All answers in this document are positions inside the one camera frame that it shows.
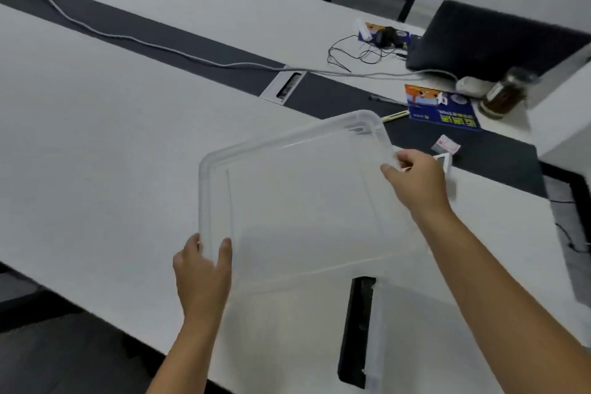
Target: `forearm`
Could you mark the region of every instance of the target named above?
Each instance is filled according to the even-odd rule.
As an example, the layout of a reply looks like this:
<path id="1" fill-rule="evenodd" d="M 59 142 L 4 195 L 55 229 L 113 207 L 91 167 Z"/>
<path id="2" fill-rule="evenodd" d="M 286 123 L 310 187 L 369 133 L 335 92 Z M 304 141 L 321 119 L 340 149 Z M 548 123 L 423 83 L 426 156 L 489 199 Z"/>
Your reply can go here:
<path id="1" fill-rule="evenodd" d="M 217 333 L 214 321 L 184 324 L 146 394 L 202 394 Z"/>
<path id="2" fill-rule="evenodd" d="M 591 392 L 591 357 L 451 210 L 414 217 L 507 394 Z"/>

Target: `blue booklet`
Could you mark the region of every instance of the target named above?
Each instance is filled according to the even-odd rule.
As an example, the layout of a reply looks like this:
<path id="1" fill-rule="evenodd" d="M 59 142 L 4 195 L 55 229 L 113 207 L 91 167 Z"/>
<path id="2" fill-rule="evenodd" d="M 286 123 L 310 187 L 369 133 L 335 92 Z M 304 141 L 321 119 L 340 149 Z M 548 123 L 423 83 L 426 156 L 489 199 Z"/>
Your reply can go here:
<path id="1" fill-rule="evenodd" d="M 469 99 L 453 92 L 404 85 L 410 118 L 479 131 L 480 124 Z"/>

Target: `clear plastic container lid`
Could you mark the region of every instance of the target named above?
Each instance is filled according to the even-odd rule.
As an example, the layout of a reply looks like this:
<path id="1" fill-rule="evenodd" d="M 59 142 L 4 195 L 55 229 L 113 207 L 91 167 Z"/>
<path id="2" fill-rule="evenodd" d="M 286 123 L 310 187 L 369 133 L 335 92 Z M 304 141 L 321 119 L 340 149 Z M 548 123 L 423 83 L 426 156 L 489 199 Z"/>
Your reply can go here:
<path id="1" fill-rule="evenodd" d="M 421 247 L 380 164 L 396 165 L 380 118 L 356 111 L 207 155 L 199 166 L 204 255 L 233 242 L 233 290 Z"/>

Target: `floor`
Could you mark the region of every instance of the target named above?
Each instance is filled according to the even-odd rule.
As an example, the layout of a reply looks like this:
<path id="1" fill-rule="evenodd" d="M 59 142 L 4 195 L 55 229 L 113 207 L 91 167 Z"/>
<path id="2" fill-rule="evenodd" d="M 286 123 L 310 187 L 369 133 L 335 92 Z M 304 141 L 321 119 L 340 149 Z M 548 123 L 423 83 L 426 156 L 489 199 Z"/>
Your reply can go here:
<path id="1" fill-rule="evenodd" d="M 545 182 L 550 199 L 572 201 L 568 184 L 548 177 Z M 574 204 L 552 203 L 552 210 L 573 246 L 585 251 L 585 236 Z M 591 307 L 591 256 L 571 249 L 565 233 L 558 233 L 575 296 Z M 23 276 L 0 271 L 0 331 L 7 329 L 1 311 L 3 301 L 42 290 Z M 137 346 L 143 345 L 86 312 L 0 332 L 0 392 L 141 394 L 162 356 L 156 353 L 146 358 Z M 213 384 L 206 389 L 206 394 L 222 393 L 227 394 Z"/>

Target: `glass jar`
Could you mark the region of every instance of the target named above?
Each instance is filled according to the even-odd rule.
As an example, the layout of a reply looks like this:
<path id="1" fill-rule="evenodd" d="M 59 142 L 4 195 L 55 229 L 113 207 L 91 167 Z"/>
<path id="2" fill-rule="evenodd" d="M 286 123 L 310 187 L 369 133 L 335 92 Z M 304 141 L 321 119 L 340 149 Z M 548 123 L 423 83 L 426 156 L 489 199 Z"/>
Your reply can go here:
<path id="1" fill-rule="evenodd" d="M 535 73 L 512 67 L 480 101 L 478 109 L 491 119 L 502 119 L 526 98 L 527 88 L 538 81 L 539 77 Z"/>

